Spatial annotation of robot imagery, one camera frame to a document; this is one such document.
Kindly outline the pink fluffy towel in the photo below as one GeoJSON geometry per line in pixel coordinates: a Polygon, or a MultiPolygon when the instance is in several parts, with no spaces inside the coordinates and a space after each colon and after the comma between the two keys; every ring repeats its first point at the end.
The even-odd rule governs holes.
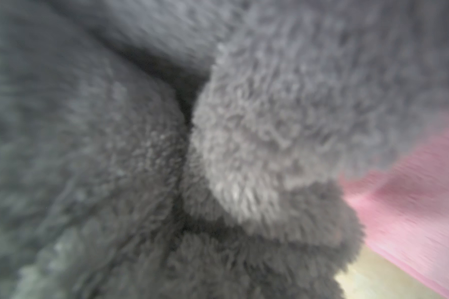
{"type": "Polygon", "coordinates": [[[343,187],[366,244],[449,299],[449,128],[393,168],[343,187]]]}

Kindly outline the grey fluffy towel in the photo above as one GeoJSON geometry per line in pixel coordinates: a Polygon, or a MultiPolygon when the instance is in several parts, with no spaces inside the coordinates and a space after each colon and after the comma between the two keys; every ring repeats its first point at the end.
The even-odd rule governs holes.
{"type": "Polygon", "coordinates": [[[0,1],[0,299],[340,299],[448,123],[449,1],[0,1]]]}

